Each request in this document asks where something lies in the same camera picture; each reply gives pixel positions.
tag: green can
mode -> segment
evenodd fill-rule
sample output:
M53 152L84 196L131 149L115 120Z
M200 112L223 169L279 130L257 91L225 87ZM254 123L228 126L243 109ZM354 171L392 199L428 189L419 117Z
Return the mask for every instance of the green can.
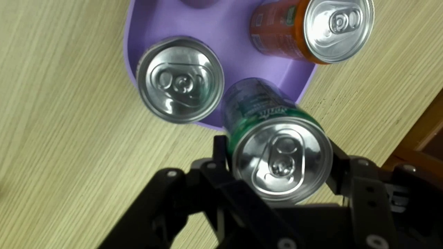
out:
M333 146L320 124L264 79L233 84L223 97L233 174L271 206L294 206L331 173Z

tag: pull tab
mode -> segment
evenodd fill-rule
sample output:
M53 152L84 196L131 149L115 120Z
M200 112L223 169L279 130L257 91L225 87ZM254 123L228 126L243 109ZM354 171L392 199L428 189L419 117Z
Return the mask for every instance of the pull tab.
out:
M341 34L359 29L362 25L362 11L359 8L348 8L336 11L330 18L330 30Z
M210 72L200 65L161 63L150 75L153 86L175 105L199 108L205 98Z
M305 146L304 140L294 134L282 134L272 142L269 158L271 173L277 178L304 181Z

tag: orange can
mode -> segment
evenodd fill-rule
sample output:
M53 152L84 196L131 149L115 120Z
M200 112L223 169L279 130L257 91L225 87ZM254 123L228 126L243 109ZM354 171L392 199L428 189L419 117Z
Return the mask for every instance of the orange can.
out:
M266 0L250 21L264 54L333 63L351 58L374 23L373 0Z

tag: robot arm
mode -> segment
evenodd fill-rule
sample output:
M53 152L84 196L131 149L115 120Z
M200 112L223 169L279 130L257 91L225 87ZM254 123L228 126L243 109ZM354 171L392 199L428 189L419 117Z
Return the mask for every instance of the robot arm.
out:
M215 137L214 156L196 160L189 173L157 171L102 247L171 247L187 217L200 211L223 249L443 246L443 191L410 167L398 167L384 182L372 160L334 145L327 184L345 205L272 209L232 175L226 144L225 135Z

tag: can rim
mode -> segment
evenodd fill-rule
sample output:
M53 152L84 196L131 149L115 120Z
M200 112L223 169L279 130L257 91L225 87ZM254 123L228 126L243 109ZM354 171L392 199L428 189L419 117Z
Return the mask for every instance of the can rim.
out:
M276 116L272 119L268 119L259 124L257 124L255 127L250 128L247 133L244 133L244 135L239 140L236 148L235 148L235 153L233 153L233 163L237 163L239 159L241 158L240 152L241 148L246 146L246 142L255 134L257 130L261 130L266 126L272 126L273 123L287 123L287 124L300 124L306 127L311 126L312 128L318 130L320 134L323 134L326 144L323 145L330 148L330 153L326 153L326 169L323 170L323 174L320 177L318 177L308 188L304 188L302 191L298 191L298 196L279 196L279 195L269 195L269 193L264 193L264 192L258 192L268 203L273 205L273 206L287 206L290 205L295 205L297 202L301 202L304 199L306 199L308 196L311 196L312 193L315 193L316 191L319 191L322 188L322 185L326 182L326 180L329 178L329 175L331 174L333 170L333 162L334 162L334 156L333 156L333 144L330 141L330 138L324 134L323 128L315 123L311 122L308 119L304 117L297 117L297 116ZM233 167L233 174L236 178L243 178L240 169L239 167Z
M351 50L349 52L344 54L342 57L337 57L337 58L329 58L322 55L316 47L312 44L312 41L308 39L309 33L308 33L308 18L311 18L311 9L313 8L313 4L318 3L320 0L311 0L308 7L306 7L306 15L304 18L304 34L306 37L306 45L309 48L309 51L320 61L326 62L326 63L334 63L334 62L341 62L341 61L347 61L351 57L354 57L355 54L359 52L359 50L367 43L367 40L370 39L373 29L374 29L374 23L376 23L376 4L374 0L362 0L362 5L367 7L367 25L365 27L365 32L362 34L362 37L359 39L359 43L355 44L356 48Z
M208 59L211 61L212 66L217 70L217 75L221 76L218 77L219 80L215 83L215 97L212 99L212 102L208 105L208 108L201 109L201 112L197 112L197 115L190 115L189 117L178 117L174 115L168 115L165 112L163 112L156 102L153 102L149 97L149 88L147 88L147 81L146 81L146 75L147 75L147 69L151 63L151 61L165 48L169 47L189 47L193 50L197 50L203 54L205 54L208 57ZM223 97L223 91L225 91L225 70L222 66L221 59L218 58L218 55L215 54L215 51L205 44L204 41L192 37L192 36L172 36L168 39L164 39L156 44L153 44L142 57L138 65L138 70L136 70L136 79L138 79L138 87L139 87L139 92L142 95L143 102L147 105L147 108L156 113L157 116L163 117L167 122L171 123L192 123L192 122L199 122L203 120L204 117L210 116L219 105L219 102L222 101Z

